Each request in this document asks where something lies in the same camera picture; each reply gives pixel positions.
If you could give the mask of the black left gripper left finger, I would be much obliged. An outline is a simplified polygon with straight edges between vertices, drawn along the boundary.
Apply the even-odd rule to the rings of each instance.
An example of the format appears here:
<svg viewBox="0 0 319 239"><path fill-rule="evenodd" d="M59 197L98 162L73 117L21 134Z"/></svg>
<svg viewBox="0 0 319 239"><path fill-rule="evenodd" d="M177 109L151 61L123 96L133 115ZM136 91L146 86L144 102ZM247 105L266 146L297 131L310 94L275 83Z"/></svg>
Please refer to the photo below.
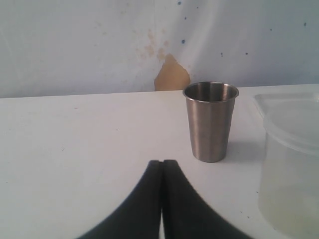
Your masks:
<svg viewBox="0 0 319 239"><path fill-rule="evenodd" d="M129 196L82 239L158 239L163 163L151 160Z"/></svg>

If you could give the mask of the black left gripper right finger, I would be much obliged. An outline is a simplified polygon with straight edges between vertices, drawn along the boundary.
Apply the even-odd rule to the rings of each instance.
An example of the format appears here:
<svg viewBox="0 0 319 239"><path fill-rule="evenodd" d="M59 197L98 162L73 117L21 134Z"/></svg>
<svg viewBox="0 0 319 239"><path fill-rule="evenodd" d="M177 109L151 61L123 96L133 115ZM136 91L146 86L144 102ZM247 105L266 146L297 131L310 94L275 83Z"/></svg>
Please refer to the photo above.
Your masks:
<svg viewBox="0 0 319 239"><path fill-rule="evenodd" d="M244 233L199 196L175 160L163 162L162 218L166 239L243 239Z"/></svg>

